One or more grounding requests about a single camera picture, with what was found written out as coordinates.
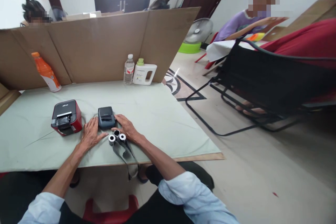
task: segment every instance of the plastic bottle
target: plastic bottle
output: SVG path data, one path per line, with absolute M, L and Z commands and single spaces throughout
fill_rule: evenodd
M 125 71 L 124 71 L 124 84 L 125 85 L 132 84 L 133 72 L 134 72 L 133 54 L 129 54 L 128 59 L 125 62 Z
M 41 77 L 47 83 L 51 92 L 60 91 L 62 86 L 58 82 L 51 67 L 41 58 L 38 52 L 33 52 L 31 54 L 35 60 L 37 71 L 40 73 Z
M 133 83 L 137 85 L 150 85 L 152 83 L 157 65 L 144 64 L 144 59 L 139 58 L 134 70 Z M 152 72 L 149 79 L 146 79 L 148 72 Z

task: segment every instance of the purple shirt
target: purple shirt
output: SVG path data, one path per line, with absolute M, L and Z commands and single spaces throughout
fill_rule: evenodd
M 245 10 L 238 12 L 231 18 L 218 32 L 214 42 L 222 41 L 245 27 L 267 17 L 266 12 L 261 12 L 258 17 L 249 17 Z M 249 31 L 249 34 L 255 34 L 263 30 L 266 26 L 257 26 Z

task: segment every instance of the red cloth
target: red cloth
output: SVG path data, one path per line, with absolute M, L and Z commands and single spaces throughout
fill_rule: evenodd
M 336 18 L 311 24 L 278 40 L 261 46 L 267 51 L 297 57 L 336 58 Z M 336 69 L 336 61 L 302 61 L 325 68 Z M 336 90 L 312 102 L 336 100 Z

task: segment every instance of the white table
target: white table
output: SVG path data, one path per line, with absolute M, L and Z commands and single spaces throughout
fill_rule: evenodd
M 224 56 L 228 55 L 235 44 L 235 40 L 225 40 L 219 42 L 213 42 L 212 44 L 208 45 L 206 48 L 206 56 L 210 62 L 217 61 Z M 268 43 L 267 41 L 259 41 L 256 43 L 257 46 L 262 46 L 263 44 Z M 250 46 L 246 42 L 240 42 L 239 45 L 241 47 L 254 50 L 252 46 Z
M 54 105 L 75 99 L 83 120 L 99 107 L 111 106 L 124 114 L 149 141 L 177 160 L 223 159 L 221 151 L 163 84 L 130 85 L 123 82 L 85 83 L 25 91 L 0 116 L 0 172 L 57 169 L 79 143 L 82 132 L 60 136 L 51 117 Z M 149 162 L 135 145 L 139 162 Z M 107 138 L 92 148 L 79 167 L 121 165 Z

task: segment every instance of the person's left hand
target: person's left hand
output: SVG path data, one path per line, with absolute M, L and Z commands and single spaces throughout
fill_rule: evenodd
M 98 133 L 98 117 L 93 117 L 91 120 L 84 125 L 84 133 L 81 140 L 81 145 L 83 145 L 87 150 L 90 150 L 93 146 L 100 142 L 104 137 L 108 136 L 107 132 L 103 132 L 100 135 Z

